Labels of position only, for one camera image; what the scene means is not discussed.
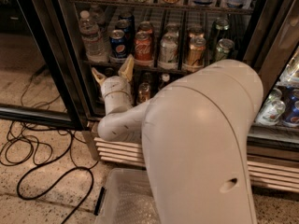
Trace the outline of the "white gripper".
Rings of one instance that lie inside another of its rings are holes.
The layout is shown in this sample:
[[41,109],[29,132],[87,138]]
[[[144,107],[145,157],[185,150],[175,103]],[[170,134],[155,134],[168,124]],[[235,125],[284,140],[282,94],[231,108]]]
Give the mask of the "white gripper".
[[95,81],[101,86],[106,114],[125,112],[133,107],[131,85],[135,60],[130,54],[118,71],[119,76],[106,77],[94,67],[92,73]]

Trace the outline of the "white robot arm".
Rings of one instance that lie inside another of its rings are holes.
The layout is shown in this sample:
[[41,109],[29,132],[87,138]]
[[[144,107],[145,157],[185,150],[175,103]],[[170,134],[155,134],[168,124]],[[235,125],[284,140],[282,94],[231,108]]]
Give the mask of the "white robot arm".
[[221,60],[106,115],[98,134],[112,142],[141,135],[162,224],[257,224],[247,136],[262,100],[262,81],[250,66]]

